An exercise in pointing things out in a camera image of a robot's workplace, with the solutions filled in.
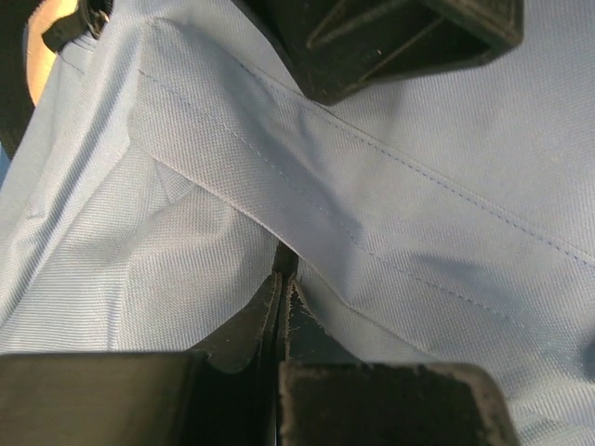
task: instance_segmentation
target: stitching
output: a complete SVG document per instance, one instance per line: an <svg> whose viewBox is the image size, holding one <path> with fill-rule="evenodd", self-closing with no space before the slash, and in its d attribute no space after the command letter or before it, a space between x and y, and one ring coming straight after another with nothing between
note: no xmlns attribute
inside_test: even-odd
<svg viewBox="0 0 595 446"><path fill-rule="evenodd" d="M159 85L160 87L162 87L165 91L167 91L170 95L174 96L175 98L177 98L178 100L186 103L187 105L191 106L193 109L195 109L196 111L200 112L201 114L203 114L205 117L209 118L209 119L213 119L206 111L199 109L198 107L196 107L193 103L191 103L188 99L184 98L183 96L181 96L180 94L178 94L175 90L173 90L171 87L162 84L158 79L152 77L150 74L144 72L143 70L139 70L140 74L144 75L147 79L151 80L153 83ZM430 288L433 288L435 290L441 291L441 292L445 292L453 297L456 297L464 302L467 302L469 304L472 304L475 307L481 308L489 313L492 313L494 315L496 315L497 317L503 319L504 321L508 321L510 324L521 328L525 331L529 331L524 325L516 322L515 320L513 320L510 316L508 316L507 314L502 313L501 311L492 309L487 307L486 305L477 302L473 299L471 299L470 297L467 296L463 296L460 295L452 290L449 290L447 288L444 288L443 286L437 284L437 283L433 283L433 282L429 282L426 281L420 277L417 277L417 275L415 275L412 272L409 272L405 269L401 269L400 267L398 267L397 265L393 264L392 262L390 262L389 260L386 260L384 258L379 257L378 255L376 255L375 253L373 253L372 251L367 250L366 248L364 248L363 246L361 246L353 237L353 235L351 235L350 230L345 226L345 224L343 224L341 221L339 220L335 220L333 218L333 216L331 215L331 213L329 211L327 211L326 209L322 208L319 204L317 204L312 198L310 198L306 192L304 192L300 187L298 187L297 185L295 185L291 179L281 170L279 169L279 167L277 167L273 162L271 162L265 155L263 155L256 147L254 147L254 145L252 145L250 142L248 142L247 140L245 140L244 138L240 137L239 135L237 135L231 128L227 127L222 121L220 120L216 120L214 121L215 124L219 124L224 130L226 130L229 134L233 135L234 137L236 137L237 139L239 139L240 141L242 141L247 147L249 147L252 151L254 151L270 168L272 168L275 172L277 172L283 179L284 181L289 185L289 187L294 190L295 192L297 192L299 195L301 195L308 203L310 203L312 206L314 206L316 209L318 209L319 211L323 212L324 214L326 214L327 216L329 216L333 221L336 221L338 223L338 225L347 233L348 237L351 239L351 242L353 245L355 245L357 248L359 248L362 252L368 254L369 256L371 256L374 259L379 260L380 262L386 264L387 266L395 269L398 272L401 272L402 274L410 277L411 279L414 279L417 282L423 283L427 286L429 286Z"/></svg>
<svg viewBox="0 0 595 446"><path fill-rule="evenodd" d="M326 278L324 278L322 276L322 274L320 274L320 272L318 272L318 269L315 268L314 266L310 265L310 268L313 269L314 271L316 271L316 274L318 274L320 280L322 282L324 282L324 284L326 286L328 286L331 291L338 297L338 301L341 305L345 306L346 309L348 309L349 311L354 312L355 314L357 314L358 316L364 318L365 320L367 320L368 322L372 323L373 325L375 325L376 327L378 327L380 330L384 330L385 332L389 333L390 335L396 337L397 339L399 339L400 341L403 341L407 346L413 348L414 350L418 351L419 353L423 354L423 355L427 355L432 357L435 360L439 360L439 358L434 354L434 353L430 353L428 352L425 348L422 348L420 346L417 345L417 343L414 343L413 341L409 340L409 339L405 339L404 337L402 337L400 334L396 333L393 329L391 329L390 327L386 326L384 324L384 322L381 321L377 321L375 319L373 319L371 316L368 316L365 312L363 312L362 310L360 310L359 308L354 307L350 302L346 302L345 300L343 300L342 298L340 298L338 296L337 291L335 290L335 288L326 280ZM302 271L298 272L298 276L296 277L296 281L300 284L302 284L302 282L306 281L307 275L304 274ZM304 300L308 301L308 293L302 293Z"/></svg>
<svg viewBox="0 0 595 446"><path fill-rule="evenodd" d="M259 80L261 80L262 82L266 83L268 86L270 86L272 89L274 89L275 91L277 91L279 94L281 94L284 98L297 103L298 105L307 105L307 104L303 104L301 101L298 101L295 98L291 98L289 96L289 94L287 94L286 92L283 91L283 89L281 87L279 87L278 85L275 85L270 79L263 77L260 74L257 74L255 72L252 72L249 68L247 68L242 62L238 61L238 63L240 64L240 66L242 68L244 68L248 73L250 73L251 75L253 75L254 77L258 78ZM359 135L356 135L354 133L352 133L348 127L346 128L341 128L339 127L336 123L334 123L333 121L331 121L330 119L328 119L328 117L326 117L323 113L318 112L316 109L312 108L312 107L308 107L308 110L314 114L316 114L316 116L318 116L319 118L321 118L323 121L325 121L327 124L332 125L334 128L336 128L338 131L340 132L344 132L347 133L347 135L349 135L351 138L355 138L359 141L361 141L362 143L364 143L365 145L369 146L370 148L379 151L380 153L384 154L385 156L387 156L388 158L392 159L393 161L396 161L399 164L404 165L405 167L417 172L418 174L420 174L421 176L425 177L426 179L428 179L429 181L438 184L439 186L443 187L444 189L448 190L449 192L454 193L454 195L462 198L463 200L473 204L474 206L482 209L483 211L487 212L488 214L490 214L491 216L495 216L496 218L504 221L505 223L511 225L513 228L517 229L517 230L521 230L522 232L524 232L525 234L539 240L542 243L546 243L547 245L551 246L552 248L560 251L561 253L573 258L574 260L578 261L579 263L589 267L589 268L593 268L595 269L595 265L590 264L588 261L582 259L581 257L577 256L576 254L572 253L570 250L565 249L561 246L559 246L558 244L546 239L545 237L535 233L532 230L529 230L528 228L521 226L518 223L513 222L509 217L503 216L501 214L499 214L498 212L489 209L487 206L485 206L484 204L481 204L479 201L477 200L473 200L468 196L465 196L462 192L460 192L459 190L456 190L455 188L453 188L452 186L449 186L448 184L446 184L445 182L443 182L442 180L438 179L437 177L434 177L432 175L429 175L428 173L424 172L423 170L421 170L419 167L408 163L406 160L399 158L398 156L390 153L389 151L386 151L385 149L382 149L381 147L373 144L372 142L360 137ZM476 195L473 192L471 192L470 190L464 190L466 193L468 193L469 195ZM487 203L489 203L490 205L492 205L493 207L496 208L500 208L500 206L498 206L495 203L490 203L488 200L485 200L483 197L478 197L481 200L486 201ZM518 220L522 220L522 218L519 218L517 216L515 216L516 219Z"/></svg>
<svg viewBox="0 0 595 446"><path fill-rule="evenodd" d="M169 190L167 190L167 188L165 187L164 179L163 179L163 176L161 175L161 169L159 168L160 163L153 157L151 157L151 159L153 162L153 166L155 168L155 172L157 174L157 180L159 181L159 185L161 186L161 189L164 190L165 197L167 198L167 201L169 202L169 204L173 204L174 201L169 196Z"/></svg>
<svg viewBox="0 0 595 446"><path fill-rule="evenodd" d="M78 72L80 72L81 74L85 74L85 72L83 70L81 70L80 68L78 68L77 66L73 65L72 63L70 63L68 60L66 60L64 58L64 56L62 56L61 54L59 55L59 58L62 59L62 62L64 62L66 65L69 65L71 67L73 67L75 70L77 70Z"/></svg>
<svg viewBox="0 0 595 446"><path fill-rule="evenodd" d="M93 52L95 50L95 44L92 44L89 41L89 37L86 34L82 34L81 36L77 37L76 39L71 41L71 44L74 46L78 46L79 48L83 49L84 51Z"/></svg>
<svg viewBox="0 0 595 446"><path fill-rule="evenodd" d="M554 419L551 415L546 415L544 413L541 413L538 411L538 409L533 409L529 406L531 406L530 402L523 402L523 403L518 404L516 409L531 413L533 415L537 415L538 417L541 418L539 421L550 421L552 423L555 423L556 425L579 427L579 428L588 429L590 431L593 431L595 429L595 426L591 426L586 423L571 423L570 421L567 421L567 420Z"/></svg>
<svg viewBox="0 0 595 446"><path fill-rule="evenodd" d="M299 282L303 282L305 280L305 274L303 274L303 272L299 273ZM335 290L333 289L333 287L330 285L329 282L326 281L326 279L322 276L320 276L320 279L326 284L326 286L328 286L331 290L333 290L333 292L337 295L337 293L335 292ZM364 318L365 320L369 321L370 323L372 323L373 325L375 325L376 327L378 327L380 330L384 330L387 333L389 333L390 335L396 337L397 339L399 339L400 341L404 342L407 346L409 346L410 348L413 348L414 350L418 351L419 353L421 353L422 355L426 355L428 357L430 357L430 359L432 359L433 361L438 361L438 362L449 362L452 359L449 359L447 357L445 357L442 354L437 354L434 352L430 352L427 351L425 348L422 348L420 346L417 345L417 343L414 343L412 341L410 341L409 339L405 339L404 337L402 337L401 335L395 333L391 328L387 327L384 325L384 323L380 322L380 321L376 321L374 319L372 319L371 317L369 317L367 314L365 314L364 312L360 311L357 308L354 308L350 303L345 302L343 299L339 299L339 303L344 305L348 310L353 311L354 313L356 313L357 315L361 316L362 318ZM507 402L510 403L510 398L508 395L506 395L507 398ZM578 423L571 423L569 421L566 420L556 420L550 416L546 416L544 413L539 412L537 409L532 409L529 406L529 403L522 403L519 404L519 409L521 409L522 411L526 411L532 414L535 414L537 416L539 416L541 419L544 420L549 420L552 421L554 423L558 423L561 425L565 425L565 426L575 426L575 427L585 427L588 428L590 430L593 430L593 426L589 426L589 425L585 425L585 424L578 424Z"/></svg>

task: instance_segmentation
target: black strap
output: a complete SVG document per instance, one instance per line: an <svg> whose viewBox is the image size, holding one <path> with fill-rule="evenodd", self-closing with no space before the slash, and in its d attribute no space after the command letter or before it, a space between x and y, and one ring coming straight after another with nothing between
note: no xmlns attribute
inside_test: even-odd
<svg viewBox="0 0 595 446"><path fill-rule="evenodd" d="M12 159L22 140L31 115L23 32L29 17L42 0L4 0L0 14L0 142Z"/></svg>
<svg viewBox="0 0 595 446"><path fill-rule="evenodd" d="M83 9L78 7L71 15L57 19L42 34L44 44L54 53L62 50L66 44L84 34L88 30L88 22Z"/></svg>

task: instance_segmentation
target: stitched seam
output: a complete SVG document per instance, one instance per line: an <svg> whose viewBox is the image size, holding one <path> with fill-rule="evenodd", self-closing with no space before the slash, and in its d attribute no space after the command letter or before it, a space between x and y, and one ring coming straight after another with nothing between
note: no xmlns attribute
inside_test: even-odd
<svg viewBox="0 0 595 446"><path fill-rule="evenodd" d="M237 135L231 128L227 127L225 124L223 124L222 121L220 120L214 120L213 117L208 114L206 111L199 109L198 107L196 107L196 105L194 105L193 103L191 103L188 99L184 98L183 96L181 96L180 94L178 94L175 90L173 90L171 87L162 84L158 79L152 77L150 74L147 74L146 72L144 72L143 70L139 70L140 74L144 75L147 79L151 80L153 83L159 85L160 87L162 87L165 91L167 91L170 95L173 95L175 98L177 98L178 100L186 103L187 105L191 106L194 110L200 112L202 115L204 115L205 117L209 118L210 120L213 121L213 123L215 125L219 125L222 129L224 129L225 131L227 131L229 134L231 134L232 136L236 137L237 139L239 139L240 141L242 141L247 147L249 147L252 151L254 151L270 168L272 168L275 172L277 172L283 179L284 181L289 185L289 187L294 190L295 192L297 192L299 195L301 195L308 203L310 203L311 205L313 205L315 208L317 208L319 211L323 212L324 214L326 214L327 216L329 216L331 218L331 220L336 221L338 223L338 225L346 232L346 234L348 235L348 237L350 238L351 242L353 245L355 245L357 248L359 248L361 251L363 251L364 253L368 254L369 256L371 256L372 258L375 258L377 260L379 260L380 262L386 264L387 266L395 269L398 272L401 272L402 274L410 277L411 279L414 279L417 282L423 283L427 286L429 286L430 288L433 288L435 290L441 291L441 292L445 292L451 296L454 296L464 302L467 302L469 304L472 304L473 306L476 306L478 308L481 308L491 314L494 314L495 316L501 318L504 321L508 321L510 324L521 328L525 331L529 331L524 325L516 322L515 320L513 320L510 316L508 316L507 314L502 313L501 311L492 309L487 307L486 305L477 302L473 299L471 299L470 297L467 296L463 296L460 295L452 290L449 290L447 288L444 288L443 286L437 284L437 283L433 283L433 282L429 282L426 281L420 277L417 277L417 275L415 275L414 273L407 271L405 269L401 269L400 267L398 267L397 265L393 264L392 262L390 262L389 260L386 260L384 258L379 257L378 255L376 255L375 253L373 253L372 251L367 250L366 248L364 248L363 246L361 246L353 237L353 235L351 235L350 230L345 226L345 224L343 224L340 220L336 220L333 218L333 216L331 215L331 213L329 211L327 211L326 209L322 208L319 204L317 204L312 198L310 198L306 192L304 192L300 187L298 187L297 185L295 185L291 179L281 170L279 169L279 167L277 167L273 162L271 162L265 155L263 155L256 147L254 147L254 145L252 145L250 142L248 142L247 140L245 140L244 138L240 137L239 135Z"/></svg>
<svg viewBox="0 0 595 446"><path fill-rule="evenodd" d="M161 189L164 190L165 197L167 198L167 201L169 202L169 204L173 204L174 201L172 200L171 196L169 195L169 190L167 190L167 188L165 187L164 179L161 175L161 170L159 169L160 163L154 157L151 157L151 159L153 162L153 166L155 167L155 174L157 175L157 180L159 181L159 185L161 186Z"/></svg>
<svg viewBox="0 0 595 446"><path fill-rule="evenodd" d="M84 51L93 52L95 50L95 46L88 42L86 39L84 39L84 37L86 37L84 34L80 37L77 37L76 39L71 41L71 44L74 46L78 46Z"/></svg>
<svg viewBox="0 0 595 446"><path fill-rule="evenodd" d="M539 412L537 409L529 407L530 405L530 403L517 403L517 409L539 416L541 418L539 421L550 421L552 423L555 423L556 425L584 428L591 432L595 430L595 426L586 425L584 423L571 423L567 420L556 420L549 415L545 415L544 413Z"/></svg>
<svg viewBox="0 0 595 446"><path fill-rule="evenodd" d="M304 279L303 273L300 273L299 275L300 275L299 281L301 282ZM337 292L334 290L334 288L331 286L331 284L324 277L320 276L320 278L326 284L326 286L328 286L331 290L333 290L333 292L338 296ZM430 358L432 358L435 361L451 361L451 360L449 360L448 358L446 358L443 355L440 355L440 354L437 354L437 353L434 353L434 352L429 352L425 348L422 348L422 347L418 346L417 343L415 343L415 342L413 342L413 341L411 341L409 339L405 339L401 335L395 333L391 328L389 328L388 326L386 326L381 321L376 321L376 320L372 319L370 316L368 316L367 314L365 314L360 309L352 306L349 302L345 302L341 298L339 298L339 302L342 305L344 305L348 310L353 311L354 313L356 313L357 315L361 316L365 320L367 320L370 323L374 324L380 330L384 330L384 331L388 332L389 334L393 335L394 337L396 337L400 341L404 342L407 346L409 346L410 348L413 348L413 349L417 350L421 354L426 355L426 356L429 356ZM544 413L539 412L537 409L532 409L530 407L527 407L529 405L530 405L529 403L519 404L521 410L524 410L524 411L529 412L529 413L533 413L533 414L539 416L540 418L543 418L544 420L549 420L549 421L552 421L554 423L558 423L558 424L566 425L566 426L584 427L584 428L588 428L589 430L593 430L594 429L593 426L588 426L588 425L578 424L578 423L570 423L569 421L566 421L566 420L555 420L555 419L553 419L553 418L551 418L549 416L546 416Z"/></svg>
<svg viewBox="0 0 595 446"><path fill-rule="evenodd" d="M456 196L462 198L463 200L473 204L474 206L482 209L483 211L487 212L488 214L490 214L491 216L495 216L496 218L504 221L505 223L511 225L513 228L517 229L517 230L521 230L522 232L524 232L525 234L539 240L542 243L546 243L547 245L551 246L552 248L560 251L561 253L573 258L574 260L580 262L583 265L586 265L590 268L595 269L595 265L590 264L588 261L582 259L581 257L577 256L576 254L572 253L570 250L565 249L561 246L559 246L558 244L546 239L545 237L535 233L532 230L529 230L528 228L526 228L525 226L522 226L518 223L513 222L509 217L503 216L501 214L499 214L498 212L489 209L488 207L486 207L484 204L481 204L478 200L473 200L472 198L465 196L461 191L453 188L452 186L449 186L448 184L446 184L444 181L438 179L437 177L434 177L432 175L429 175L428 173L424 172L422 169L420 169L419 167L413 165L412 163L407 162L406 160L403 160L401 158L399 158L396 155L393 155L392 153L390 153L389 151L386 151L385 149L382 149L381 147L373 144L372 142L360 137L359 135L356 135L354 133L352 133L352 131L350 130L350 125L347 123L345 124L344 128L339 127L336 123L332 122L330 119L328 119L328 117L326 117L323 113L319 112L319 108L313 108L313 107L308 107L308 104L303 103L301 101L298 101L295 98L291 98L289 96L289 94L287 94L286 92L284 92L282 90L281 87L279 87L278 85L275 85L271 79L267 77L264 77L261 74L258 74L256 72L253 72L252 70L250 70L249 68L247 68L242 62L240 62L239 60L236 60L238 62L238 64L244 68L248 73L250 73L251 75L253 75L254 77L260 79L262 82L266 83L268 86L270 86L272 89L274 89L275 91L277 91L279 94L281 94L284 98L300 105L300 106L306 106L308 108L308 110L312 113L314 113L316 116L318 116L319 118L321 118L323 121L325 121L327 124L332 125L334 128L336 128L337 130L339 130L340 132L344 132L346 133L349 137L357 139L359 141L361 141L362 143L364 143L365 145L369 146L370 148L374 149L375 151L379 151L380 153L384 154L385 156L387 156L388 158L392 159L393 161L396 161L399 164L404 165L405 167L413 170L414 172L417 172L418 174L420 174L421 176L425 177L426 179L428 179L429 181L438 184L439 186L443 187L444 189L448 190L449 192L454 193ZM493 206L494 208L499 209L501 212L507 213L507 214L511 214L512 216L514 216L510 211L507 211L506 209L503 209L501 206L498 206L495 203L490 202L489 200L486 200L485 198L477 195L476 193L467 190L463 187L461 187L460 185L458 185L459 188L461 188L464 192L466 192L467 194L471 195L471 196L475 196L477 197L477 199L481 200L481 201L485 201L488 204L490 204L491 206ZM514 216L515 219L522 221L522 223L529 225L528 222L524 221L522 218L518 217L518 216ZM580 249L574 247L574 249L576 249L577 251L581 252L581 254L583 254L584 256L590 256L587 253L583 253Z"/></svg>
<svg viewBox="0 0 595 446"><path fill-rule="evenodd" d="M70 63L68 60L66 60L64 58L64 56L62 56L61 54L59 55L59 58L62 59L62 62L64 62L66 65L73 67L75 70L77 70L78 72L80 72L81 74L85 74L85 72L83 70L81 70L80 68L78 68L77 66L73 65L72 63Z"/></svg>

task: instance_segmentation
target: woven texture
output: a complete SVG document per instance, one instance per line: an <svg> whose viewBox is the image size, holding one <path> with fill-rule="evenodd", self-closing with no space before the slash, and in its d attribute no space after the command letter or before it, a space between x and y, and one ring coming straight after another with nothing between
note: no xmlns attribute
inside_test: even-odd
<svg viewBox="0 0 595 446"><path fill-rule="evenodd" d="M524 444L595 444L595 4L526 4L496 63L326 109L231 2L119 0L0 193L0 347L187 348L274 234L354 354L477 363Z"/></svg>

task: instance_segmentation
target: light blue fabric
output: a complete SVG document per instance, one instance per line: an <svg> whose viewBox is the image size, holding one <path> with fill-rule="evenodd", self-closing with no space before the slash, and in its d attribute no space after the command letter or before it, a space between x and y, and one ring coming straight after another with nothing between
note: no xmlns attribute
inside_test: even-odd
<svg viewBox="0 0 595 446"><path fill-rule="evenodd" d="M231 2L118 0L0 193L0 347L187 348L274 234L356 355L480 364L524 444L595 444L595 3L526 4L505 58L325 108Z"/></svg>

